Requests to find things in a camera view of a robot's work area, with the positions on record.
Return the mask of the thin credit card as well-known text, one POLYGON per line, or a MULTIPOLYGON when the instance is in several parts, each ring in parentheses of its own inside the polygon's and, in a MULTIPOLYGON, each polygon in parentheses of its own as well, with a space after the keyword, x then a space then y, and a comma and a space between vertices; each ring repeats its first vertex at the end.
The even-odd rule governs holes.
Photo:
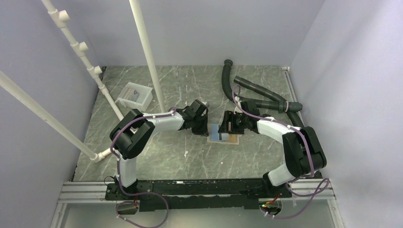
POLYGON ((230 134, 229 133, 218 133, 218 138, 220 141, 229 141, 230 134))

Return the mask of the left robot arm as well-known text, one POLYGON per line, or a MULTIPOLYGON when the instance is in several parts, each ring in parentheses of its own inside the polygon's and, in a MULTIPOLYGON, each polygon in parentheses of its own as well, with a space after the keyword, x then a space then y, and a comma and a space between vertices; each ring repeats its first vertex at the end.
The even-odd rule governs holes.
POLYGON ((118 194, 129 200, 137 191, 137 156, 151 136, 166 131, 190 129, 193 134, 208 136, 207 102, 198 99, 184 108, 171 108, 166 113, 146 114, 131 110, 110 133, 110 152, 117 158, 118 194))

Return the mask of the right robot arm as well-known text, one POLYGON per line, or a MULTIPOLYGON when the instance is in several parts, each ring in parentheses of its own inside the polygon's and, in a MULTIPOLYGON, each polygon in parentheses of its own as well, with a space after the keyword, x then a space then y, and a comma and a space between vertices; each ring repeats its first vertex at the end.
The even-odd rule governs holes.
POLYGON ((274 197, 280 186, 302 177, 311 177, 315 171, 326 167, 327 160, 315 130, 296 127, 263 116, 252 101, 237 103, 236 111, 226 111, 218 128, 219 136, 244 134, 246 129, 265 135, 283 146, 284 164, 263 175, 262 192, 274 197))

